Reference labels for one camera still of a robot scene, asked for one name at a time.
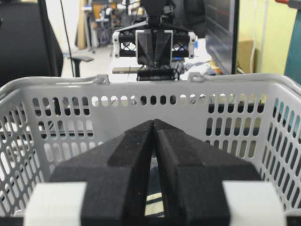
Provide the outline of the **right gripper black foam right finger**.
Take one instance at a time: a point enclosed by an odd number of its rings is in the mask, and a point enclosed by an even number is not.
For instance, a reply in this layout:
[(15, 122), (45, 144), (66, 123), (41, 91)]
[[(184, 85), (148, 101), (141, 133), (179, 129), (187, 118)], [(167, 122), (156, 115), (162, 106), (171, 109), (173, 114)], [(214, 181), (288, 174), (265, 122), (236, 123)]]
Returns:
[(256, 167), (154, 121), (164, 205), (185, 226), (284, 226), (280, 198)]

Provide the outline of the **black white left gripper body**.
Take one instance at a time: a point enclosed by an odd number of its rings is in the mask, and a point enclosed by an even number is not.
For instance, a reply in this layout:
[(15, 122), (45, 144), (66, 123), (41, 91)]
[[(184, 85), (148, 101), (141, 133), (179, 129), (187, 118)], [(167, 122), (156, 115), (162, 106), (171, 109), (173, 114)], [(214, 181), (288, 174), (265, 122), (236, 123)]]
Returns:
[[(146, 65), (144, 52), (139, 43), (139, 34), (143, 32), (152, 34), (154, 53), (157, 32), (171, 33), (171, 61), (169, 65)], [(172, 66), (172, 61), (176, 57), (192, 59), (195, 56), (195, 42), (196, 35), (193, 31), (155, 20), (146, 20), (118, 29), (112, 35), (114, 57), (135, 57), (137, 63), (142, 66), (137, 72), (137, 81), (172, 81), (179, 79), (179, 72)]]

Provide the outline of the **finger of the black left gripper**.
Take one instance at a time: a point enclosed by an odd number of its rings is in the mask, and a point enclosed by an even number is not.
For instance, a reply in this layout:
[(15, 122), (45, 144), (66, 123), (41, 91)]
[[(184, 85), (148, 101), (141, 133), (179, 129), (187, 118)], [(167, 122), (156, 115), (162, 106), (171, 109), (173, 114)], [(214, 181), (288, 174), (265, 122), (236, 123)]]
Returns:
[(154, 66), (154, 47), (152, 34), (150, 32), (143, 32), (139, 34), (139, 43), (142, 47), (147, 66)]
[(157, 32), (155, 65), (169, 65), (171, 61), (171, 33)]

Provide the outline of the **right gripper black foam left finger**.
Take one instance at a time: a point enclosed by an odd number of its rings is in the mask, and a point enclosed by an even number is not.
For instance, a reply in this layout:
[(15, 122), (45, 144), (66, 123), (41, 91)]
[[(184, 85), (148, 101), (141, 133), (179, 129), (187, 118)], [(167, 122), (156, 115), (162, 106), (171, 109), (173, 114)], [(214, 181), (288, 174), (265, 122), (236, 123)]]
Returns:
[(36, 185), (25, 226), (126, 226), (144, 217), (153, 121), (57, 165)]

